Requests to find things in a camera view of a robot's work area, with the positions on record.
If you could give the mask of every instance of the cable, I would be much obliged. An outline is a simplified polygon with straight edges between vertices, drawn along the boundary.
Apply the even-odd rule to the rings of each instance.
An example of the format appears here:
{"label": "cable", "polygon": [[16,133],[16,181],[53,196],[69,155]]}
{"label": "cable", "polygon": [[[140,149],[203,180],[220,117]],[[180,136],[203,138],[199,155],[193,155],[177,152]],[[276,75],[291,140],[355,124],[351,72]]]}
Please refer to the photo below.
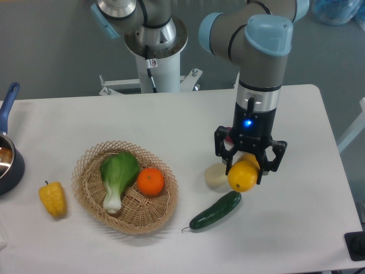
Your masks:
{"label": "cable", "polygon": [[354,272],[354,274],[359,274],[359,273],[363,272],[364,270],[365,270],[365,267],[360,268],[359,270],[357,270],[356,272]]}
{"label": "cable", "polygon": [[[144,46],[144,59],[145,60],[148,60],[148,50],[149,50],[149,47],[147,45]],[[157,93],[157,88],[156,88],[155,80],[153,80],[151,68],[147,68],[147,74],[148,74],[148,77],[151,79],[153,93]]]}

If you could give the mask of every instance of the lemon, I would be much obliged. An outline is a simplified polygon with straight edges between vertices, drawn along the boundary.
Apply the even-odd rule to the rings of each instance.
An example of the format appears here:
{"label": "lemon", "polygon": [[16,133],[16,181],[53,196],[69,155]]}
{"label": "lemon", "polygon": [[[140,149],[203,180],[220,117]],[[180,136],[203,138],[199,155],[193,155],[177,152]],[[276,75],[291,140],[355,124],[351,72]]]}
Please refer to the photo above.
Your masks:
{"label": "lemon", "polygon": [[245,155],[241,158],[228,172],[228,183],[237,192],[245,192],[253,188],[257,182],[259,172],[259,165],[256,159]]}

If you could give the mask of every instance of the blue pot handle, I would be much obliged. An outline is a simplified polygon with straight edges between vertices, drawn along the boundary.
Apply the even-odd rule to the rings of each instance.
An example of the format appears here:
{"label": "blue pot handle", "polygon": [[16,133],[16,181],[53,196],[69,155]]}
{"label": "blue pot handle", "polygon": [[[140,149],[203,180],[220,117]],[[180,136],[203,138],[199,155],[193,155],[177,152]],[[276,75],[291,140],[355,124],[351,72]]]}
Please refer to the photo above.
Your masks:
{"label": "blue pot handle", "polygon": [[12,83],[0,108],[0,132],[7,133],[7,119],[20,89],[19,83]]}

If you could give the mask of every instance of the bok choy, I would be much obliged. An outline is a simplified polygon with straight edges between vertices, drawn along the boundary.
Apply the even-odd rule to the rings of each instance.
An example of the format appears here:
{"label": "bok choy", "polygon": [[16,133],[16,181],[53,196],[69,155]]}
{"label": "bok choy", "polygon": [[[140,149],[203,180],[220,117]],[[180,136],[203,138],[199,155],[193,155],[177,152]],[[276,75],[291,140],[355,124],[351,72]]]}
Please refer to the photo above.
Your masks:
{"label": "bok choy", "polygon": [[140,167],[137,159],[129,152],[121,152],[108,157],[100,167],[107,194],[103,208],[108,213],[121,209],[121,194],[138,176]]}

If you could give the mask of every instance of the blue led light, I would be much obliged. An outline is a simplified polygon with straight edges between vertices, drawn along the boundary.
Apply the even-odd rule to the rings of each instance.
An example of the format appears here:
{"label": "blue led light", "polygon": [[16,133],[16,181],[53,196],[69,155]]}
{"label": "blue led light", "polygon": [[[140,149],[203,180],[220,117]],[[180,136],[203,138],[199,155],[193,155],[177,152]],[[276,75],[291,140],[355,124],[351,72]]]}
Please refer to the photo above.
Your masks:
{"label": "blue led light", "polygon": [[244,127],[250,127],[252,125],[251,120],[244,120]]}

